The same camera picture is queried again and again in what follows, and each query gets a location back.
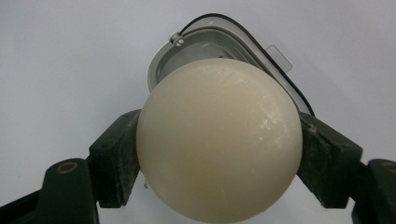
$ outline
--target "white surface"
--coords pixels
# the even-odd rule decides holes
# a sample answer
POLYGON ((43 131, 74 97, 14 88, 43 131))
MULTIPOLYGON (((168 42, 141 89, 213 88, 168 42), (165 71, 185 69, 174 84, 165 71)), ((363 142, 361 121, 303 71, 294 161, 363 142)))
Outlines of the white surface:
POLYGON ((294 102, 259 68, 231 59, 186 64, 151 92, 136 150, 149 186, 196 220, 254 217, 289 187, 303 135, 294 102))
MULTIPOLYGON (((119 115, 141 108, 146 69, 174 31, 208 12, 239 21, 293 65, 317 117, 360 144, 363 160, 396 160, 394 1, 1 1, 0 204, 41 186, 53 163, 88 156, 119 115)), ((245 223, 351 223, 295 178, 245 223)), ((129 204, 102 223, 193 223, 138 177, 129 204)))

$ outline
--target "sphere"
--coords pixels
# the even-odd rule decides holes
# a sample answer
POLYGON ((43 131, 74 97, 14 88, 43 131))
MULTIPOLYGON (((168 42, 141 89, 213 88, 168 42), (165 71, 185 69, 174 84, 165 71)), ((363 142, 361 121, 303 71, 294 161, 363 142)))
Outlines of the sphere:
POLYGON ((297 173, 303 138, 283 88, 253 65, 188 63, 153 90, 140 113, 136 148, 156 195, 209 223, 265 211, 297 173))

